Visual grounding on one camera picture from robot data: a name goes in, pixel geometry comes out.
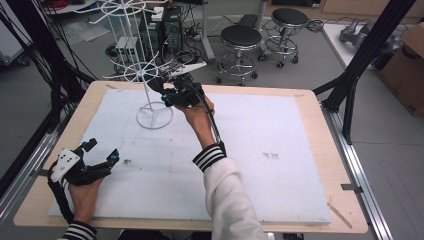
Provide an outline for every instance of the gray floor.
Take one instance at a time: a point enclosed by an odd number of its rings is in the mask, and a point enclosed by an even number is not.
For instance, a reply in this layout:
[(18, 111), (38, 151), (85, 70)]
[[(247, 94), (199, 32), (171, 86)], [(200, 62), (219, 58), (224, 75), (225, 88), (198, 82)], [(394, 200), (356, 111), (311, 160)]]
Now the gray floor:
[[(225, 21), (210, 21), (211, 28)], [(255, 62), (257, 79), (246, 78), (251, 87), (314, 89), (339, 76), (344, 67), (323, 33), (303, 30), (293, 39), (300, 47), (299, 63), (287, 63), (283, 69), (275, 64), (277, 57)], [(111, 34), (93, 42), (72, 45), (77, 55), (100, 79), (113, 74), (113, 65), (104, 54), (113, 43)], [(217, 58), (226, 52), (218, 38), (210, 38)], [(259, 50), (249, 53), (256, 59)], [(202, 84), (215, 84), (216, 64), (192, 73)], [(362, 166), (394, 239), (424, 239), (424, 117), (413, 117), (377, 78), (377, 72), (366, 71), (358, 87), (352, 124), (352, 141)], [(237, 85), (239, 79), (223, 76), (222, 85)], [(318, 96), (319, 100), (328, 93)], [(3, 175), (41, 123), (49, 109), (49, 89), (34, 66), (11, 66), (0, 73), (0, 141)], [(13, 224), (13, 208), (0, 226), (2, 239), (55, 239), (63, 228), (28, 228)], [(118, 230), (101, 229), (102, 240), (116, 239)], [(361, 235), (305, 234), (305, 239), (375, 239), (372, 230)]]

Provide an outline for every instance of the black and white striped cuff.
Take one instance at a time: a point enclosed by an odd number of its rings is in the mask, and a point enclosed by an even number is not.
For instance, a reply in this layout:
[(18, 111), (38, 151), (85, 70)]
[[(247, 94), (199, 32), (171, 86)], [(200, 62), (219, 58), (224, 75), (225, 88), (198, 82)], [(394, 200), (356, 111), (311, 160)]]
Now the black and white striped cuff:
[(66, 240), (92, 240), (96, 236), (96, 229), (92, 226), (78, 221), (73, 221), (61, 239)]
[(225, 158), (222, 149), (218, 144), (212, 144), (203, 149), (194, 159), (193, 163), (196, 164), (202, 172), (212, 166), (215, 162)]

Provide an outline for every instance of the person's left hand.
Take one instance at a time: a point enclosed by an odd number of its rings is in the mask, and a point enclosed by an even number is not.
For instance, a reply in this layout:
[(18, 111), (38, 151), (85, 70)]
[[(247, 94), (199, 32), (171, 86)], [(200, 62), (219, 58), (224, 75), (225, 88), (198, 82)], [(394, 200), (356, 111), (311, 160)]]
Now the person's left hand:
[(74, 221), (89, 224), (96, 210), (97, 195), (102, 181), (103, 178), (82, 186), (69, 184), (68, 189), (75, 207)]

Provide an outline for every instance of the white sleeve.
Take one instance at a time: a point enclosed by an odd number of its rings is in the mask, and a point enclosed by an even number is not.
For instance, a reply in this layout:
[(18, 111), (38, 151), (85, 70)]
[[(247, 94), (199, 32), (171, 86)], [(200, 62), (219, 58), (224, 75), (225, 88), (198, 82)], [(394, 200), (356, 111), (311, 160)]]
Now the white sleeve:
[(212, 239), (265, 239), (235, 162), (215, 144), (205, 148), (193, 162), (204, 172)]

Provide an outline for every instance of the black stool seat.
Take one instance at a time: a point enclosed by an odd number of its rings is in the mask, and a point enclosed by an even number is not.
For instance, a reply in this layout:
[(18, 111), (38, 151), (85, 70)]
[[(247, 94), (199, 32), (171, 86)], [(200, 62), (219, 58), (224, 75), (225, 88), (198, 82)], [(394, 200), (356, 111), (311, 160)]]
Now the black stool seat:
[(235, 47), (252, 47), (261, 42), (262, 36), (253, 28), (234, 25), (222, 30), (221, 39)]
[(304, 13), (290, 8), (279, 8), (274, 10), (272, 12), (272, 20), (280, 26), (302, 26), (309, 21), (308, 17)]

